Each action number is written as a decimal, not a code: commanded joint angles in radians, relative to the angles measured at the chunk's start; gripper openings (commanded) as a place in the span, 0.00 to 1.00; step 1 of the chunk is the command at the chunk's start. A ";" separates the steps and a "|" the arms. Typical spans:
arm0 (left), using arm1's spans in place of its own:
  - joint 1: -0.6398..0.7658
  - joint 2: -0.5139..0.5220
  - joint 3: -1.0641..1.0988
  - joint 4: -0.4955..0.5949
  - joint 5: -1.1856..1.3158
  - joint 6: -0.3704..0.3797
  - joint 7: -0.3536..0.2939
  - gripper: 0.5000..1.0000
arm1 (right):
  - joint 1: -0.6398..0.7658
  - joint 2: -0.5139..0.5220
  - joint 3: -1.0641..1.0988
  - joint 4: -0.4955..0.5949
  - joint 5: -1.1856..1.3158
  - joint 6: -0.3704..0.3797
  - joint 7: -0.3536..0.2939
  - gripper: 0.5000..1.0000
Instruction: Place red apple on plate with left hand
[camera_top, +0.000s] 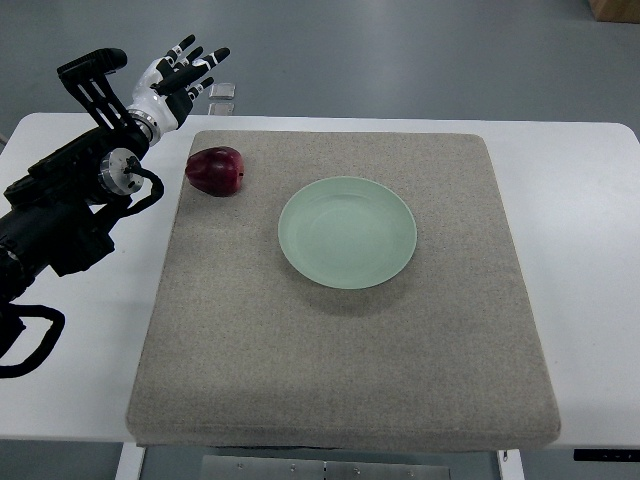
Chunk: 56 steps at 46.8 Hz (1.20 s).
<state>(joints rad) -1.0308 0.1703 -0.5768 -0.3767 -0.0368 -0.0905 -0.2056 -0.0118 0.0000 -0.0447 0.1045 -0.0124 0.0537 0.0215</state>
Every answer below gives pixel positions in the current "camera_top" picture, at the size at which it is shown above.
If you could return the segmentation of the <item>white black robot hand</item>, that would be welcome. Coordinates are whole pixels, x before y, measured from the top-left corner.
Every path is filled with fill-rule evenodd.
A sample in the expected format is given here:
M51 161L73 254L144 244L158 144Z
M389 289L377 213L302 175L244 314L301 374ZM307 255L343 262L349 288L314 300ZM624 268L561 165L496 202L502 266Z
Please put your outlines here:
M134 87L127 111L151 144L184 124L214 83L211 71L230 55L227 47L207 53L194 42L191 34L152 61Z

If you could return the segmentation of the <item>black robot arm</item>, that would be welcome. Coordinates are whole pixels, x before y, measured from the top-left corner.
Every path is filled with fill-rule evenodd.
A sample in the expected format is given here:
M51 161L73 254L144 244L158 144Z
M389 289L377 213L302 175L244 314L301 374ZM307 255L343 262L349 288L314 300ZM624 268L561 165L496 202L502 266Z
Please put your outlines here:
M103 48L58 68L97 125L5 190L11 209L1 219L2 302L21 296L46 267L58 276L88 270L114 251L110 231L120 219L163 196L162 181L141 165L148 135L106 78L126 63L123 50Z

